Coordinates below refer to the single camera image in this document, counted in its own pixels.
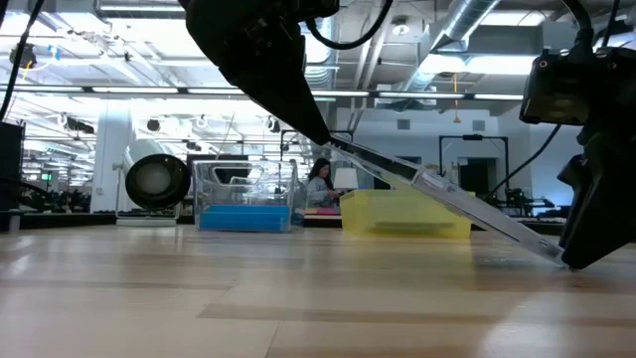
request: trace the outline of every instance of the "yellow bin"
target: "yellow bin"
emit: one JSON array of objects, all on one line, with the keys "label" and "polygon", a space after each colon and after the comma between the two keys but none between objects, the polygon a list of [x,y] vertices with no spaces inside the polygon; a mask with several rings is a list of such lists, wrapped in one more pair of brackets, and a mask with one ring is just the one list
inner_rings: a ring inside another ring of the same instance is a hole
[{"label": "yellow bin", "polygon": [[414,190],[356,190],[340,198],[346,232],[468,239],[470,220]]}]

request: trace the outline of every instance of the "wood grain surface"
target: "wood grain surface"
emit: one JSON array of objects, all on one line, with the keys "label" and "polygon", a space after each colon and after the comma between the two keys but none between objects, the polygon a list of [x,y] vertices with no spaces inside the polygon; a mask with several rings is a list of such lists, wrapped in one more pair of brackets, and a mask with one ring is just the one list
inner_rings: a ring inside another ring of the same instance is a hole
[{"label": "wood grain surface", "polygon": [[0,357],[636,357],[635,254],[570,271],[485,232],[0,235]]}]

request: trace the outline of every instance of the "laboratory room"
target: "laboratory room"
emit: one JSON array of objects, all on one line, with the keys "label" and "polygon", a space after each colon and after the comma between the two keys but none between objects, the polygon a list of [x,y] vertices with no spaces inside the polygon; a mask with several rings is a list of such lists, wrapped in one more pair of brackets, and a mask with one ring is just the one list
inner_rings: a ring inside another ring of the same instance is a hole
[{"label": "laboratory room", "polygon": [[636,357],[636,1],[0,4],[0,357]]}]

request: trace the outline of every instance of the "clear plastic container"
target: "clear plastic container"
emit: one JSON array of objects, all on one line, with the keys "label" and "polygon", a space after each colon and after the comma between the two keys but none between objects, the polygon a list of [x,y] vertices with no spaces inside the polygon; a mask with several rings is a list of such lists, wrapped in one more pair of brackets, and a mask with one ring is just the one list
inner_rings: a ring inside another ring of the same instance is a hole
[{"label": "clear plastic container", "polygon": [[304,195],[296,165],[276,161],[193,163],[199,230],[288,232],[302,226]]},{"label": "clear plastic container", "polygon": [[347,232],[375,236],[468,239],[470,220],[408,190],[356,190],[340,199]]}]

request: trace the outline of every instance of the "person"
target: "person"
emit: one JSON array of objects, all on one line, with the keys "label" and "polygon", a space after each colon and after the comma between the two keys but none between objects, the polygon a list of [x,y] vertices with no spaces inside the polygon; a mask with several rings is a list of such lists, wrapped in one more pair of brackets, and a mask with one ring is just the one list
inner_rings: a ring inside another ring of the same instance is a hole
[{"label": "person", "polygon": [[336,205],[340,196],[334,190],[330,174],[331,163],[325,158],[319,158],[311,168],[307,181],[307,207],[331,208]]}]

